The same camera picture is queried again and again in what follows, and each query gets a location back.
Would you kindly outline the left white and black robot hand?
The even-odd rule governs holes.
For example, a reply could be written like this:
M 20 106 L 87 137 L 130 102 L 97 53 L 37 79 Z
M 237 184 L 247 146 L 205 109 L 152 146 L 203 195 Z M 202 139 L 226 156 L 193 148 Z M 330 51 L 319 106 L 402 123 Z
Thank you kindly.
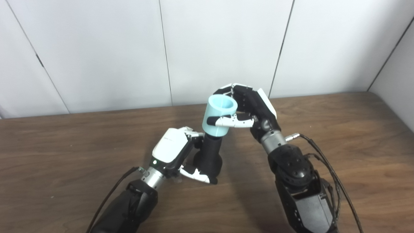
M 215 185 L 223 164 L 221 143 L 221 138 L 189 127 L 169 128 L 154 147 L 142 180 L 154 189 L 180 176 Z

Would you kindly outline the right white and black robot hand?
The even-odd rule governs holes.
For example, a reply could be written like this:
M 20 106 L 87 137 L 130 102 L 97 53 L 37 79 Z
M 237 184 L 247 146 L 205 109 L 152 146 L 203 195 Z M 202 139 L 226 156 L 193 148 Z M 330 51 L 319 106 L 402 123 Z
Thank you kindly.
M 281 132 L 275 108 L 263 89 L 238 83 L 213 93 L 203 119 L 203 130 L 211 136 L 222 137 L 229 128 L 250 128 L 259 143 L 266 134 Z

